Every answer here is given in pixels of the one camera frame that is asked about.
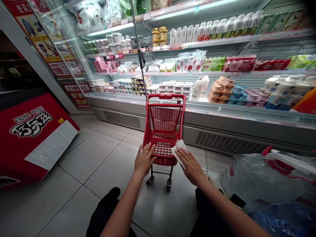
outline refrigerated display case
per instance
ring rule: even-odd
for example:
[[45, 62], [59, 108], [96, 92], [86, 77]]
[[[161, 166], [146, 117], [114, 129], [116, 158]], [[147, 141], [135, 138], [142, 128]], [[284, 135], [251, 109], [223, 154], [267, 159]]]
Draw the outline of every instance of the refrigerated display case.
[[[268, 78], [316, 76], [314, 26], [301, 1], [28, 2], [53, 43], [71, 49], [92, 88], [82, 94], [100, 120], [144, 131], [146, 93], [183, 93], [187, 144], [226, 154], [272, 145], [314, 156], [316, 115], [268, 109]], [[206, 92], [192, 97], [200, 76]]]

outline mini shopping cart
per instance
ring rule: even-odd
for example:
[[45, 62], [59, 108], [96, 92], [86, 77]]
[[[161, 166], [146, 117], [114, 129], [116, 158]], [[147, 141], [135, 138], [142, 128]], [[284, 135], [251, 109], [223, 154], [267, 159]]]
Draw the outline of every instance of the mini shopping cart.
[[[158, 97], [160, 99], [172, 99], [180, 97], [183, 100], [178, 100], [176, 104], [149, 104], [149, 99]], [[177, 164], [177, 159], [171, 151], [171, 147], [175, 146], [177, 139], [182, 138], [182, 123], [185, 110], [186, 97], [182, 94], [149, 94], [146, 102], [146, 126], [143, 141], [143, 147], [151, 142], [151, 146], [156, 145], [152, 157], [157, 156], [154, 164], [171, 166], [170, 173], [162, 173], [153, 171], [151, 166], [151, 176], [146, 181], [146, 185], [150, 185], [155, 181], [153, 173], [162, 173], [169, 175], [167, 180], [167, 192], [170, 192], [172, 180], [172, 169]]]

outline jar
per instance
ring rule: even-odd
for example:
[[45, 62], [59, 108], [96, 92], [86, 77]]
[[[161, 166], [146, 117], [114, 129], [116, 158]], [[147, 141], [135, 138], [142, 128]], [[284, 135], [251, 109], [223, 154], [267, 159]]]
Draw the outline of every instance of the jar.
[[160, 83], [159, 90], [165, 90], [165, 89], [166, 89], [166, 85], [164, 83]]
[[153, 47], [158, 47], [159, 46], [159, 40], [153, 40], [152, 41], [152, 46]]
[[167, 44], [167, 34], [168, 34], [167, 27], [165, 26], [160, 27], [159, 32], [160, 32], [160, 40], [166, 41], [166, 44]]
[[105, 35], [105, 36], [108, 39], [109, 44], [115, 43], [113, 35]]
[[184, 84], [183, 85], [183, 92], [190, 92], [191, 88], [192, 88], [191, 85]]
[[152, 41], [156, 41], [156, 40], [159, 41], [160, 34], [159, 34], [158, 28], [153, 28], [151, 34], [152, 34]]
[[160, 40], [159, 43], [160, 43], [160, 46], [167, 45], [167, 41], [166, 40]]
[[109, 44], [109, 49], [110, 49], [110, 52], [115, 52], [116, 51], [116, 47], [115, 47], [115, 44]]
[[122, 46], [120, 42], [117, 42], [114, 45], [115, 45], [116, 51], [122, 51]]
[[115, 32], [112, 35], [113, 35], [115, 43], [120, 43], [121, 44], [121, 36], [122, 36], [122, 34], [118, 33], [118, 32]]

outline cart handle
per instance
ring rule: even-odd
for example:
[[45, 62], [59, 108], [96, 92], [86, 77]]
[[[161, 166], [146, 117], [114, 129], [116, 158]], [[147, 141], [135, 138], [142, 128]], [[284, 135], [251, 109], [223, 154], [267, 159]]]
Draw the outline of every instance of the cart handle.
[[183, 94], [149, 94], [148, 100], [151, 97], [158, 97], [159, 99], [172, 99], [173, 97], [181, 97], [182, 99], [185, 98]]

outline white floor tile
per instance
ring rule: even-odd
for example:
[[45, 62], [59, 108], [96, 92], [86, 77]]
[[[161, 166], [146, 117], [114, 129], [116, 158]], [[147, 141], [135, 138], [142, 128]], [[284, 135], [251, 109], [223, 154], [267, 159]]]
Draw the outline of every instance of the white floor tile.
[[80, 122], [90, 118], [93, 116], [93, 114], [90, 115], [69, 115], [71, 119], [76, 123], [79, 124]]
[[62, 157], [59, 165], [83, 184], [120, 142], [96, 132]]
[[154, 176], [155, 182], [144, 185], [139, 195], [133, 221], [151, 236], [189, 236], [198, 216], [196, 186], [185, 177], [180, 164], [173, 168], [170, 193], [166, 190], [168, 176]]
[[79, 128], [80, 128], [79, 132], [74, 137], [74, 139], [72, 140], [70, 145], [67, 147], [64, 154], [70, 152], [72, 149], [74, 149], [76, 146], [78, 146], [79, 144], [84, 142], [86, 139], [88, 139], [88, 137], [90, 137], [92, 134], [95, 133], [94, 130], [88, 129], [88, 128], [80, 126], [80, 125], [79, 125]]
[[107, 122], [98, 120], [96, 116], [92, 116], [86, 120], [83, 120], [79, 123], [79, 125], [84, 126], [86, 128], [98, 131], [100, 128], [102, 128], [104, 125], [106, 125]]
[[38, 237], [85, 237], [100, 198], [82, 186]]
[[207, 171], [220, 175], [237, 161], [229, 155], [206, 151]]
[[78, 181], [56, 166], [36, 184], [2, 191], [0, 235], [37, 236], [80, 186]]
[[144, 132], [132, 129], [129, 134], [123, 139], [124, 142], [140, 146], [144, 140]]
[[188, 150], [194, 155], [197, 162], [202, 167], [202, 170], [207, 171], [207, 163], [206, 163], [206, 155], [205, 155], [205, 149], [197, 148], [194, 146], [186, 145]]
[[98, 132], [123, 140], [130, 131], [130, 128], [108, 123], [104, 127], [102, 127]]
[[137, 151], [137, 146], [121, 142], [84, 185], [101, 198], [119, 187], [121, 197], [134, 172]]

